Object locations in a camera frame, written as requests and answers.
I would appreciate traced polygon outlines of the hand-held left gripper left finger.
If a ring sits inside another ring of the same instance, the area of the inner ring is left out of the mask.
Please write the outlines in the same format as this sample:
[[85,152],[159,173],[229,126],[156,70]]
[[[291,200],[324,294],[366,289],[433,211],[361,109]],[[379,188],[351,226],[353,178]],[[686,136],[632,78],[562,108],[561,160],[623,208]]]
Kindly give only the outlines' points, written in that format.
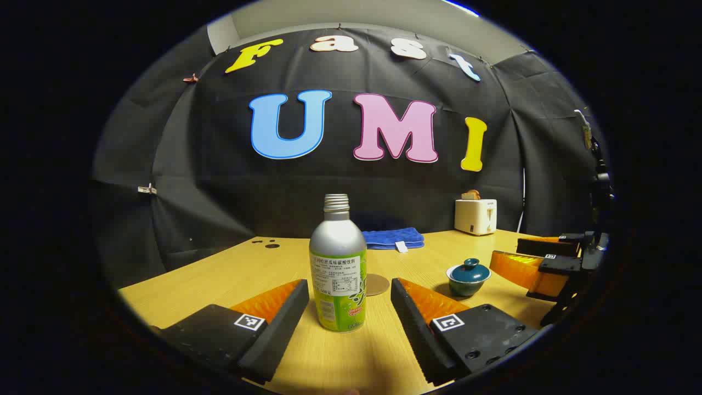
[[308,281],[298,279],[230,308],[211,303],[167,328],[150,328],[203,365],[263,385],[273,379],[308,302]]

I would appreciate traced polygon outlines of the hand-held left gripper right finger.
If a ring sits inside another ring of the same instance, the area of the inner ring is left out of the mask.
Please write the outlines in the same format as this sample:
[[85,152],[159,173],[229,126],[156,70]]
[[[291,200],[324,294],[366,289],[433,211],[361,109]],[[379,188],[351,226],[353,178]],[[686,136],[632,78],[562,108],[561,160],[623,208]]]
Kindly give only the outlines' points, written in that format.
[[436,386],[494,368],[540,336],[489,303],[469,308],[401,278],[390,298],[424,379]]

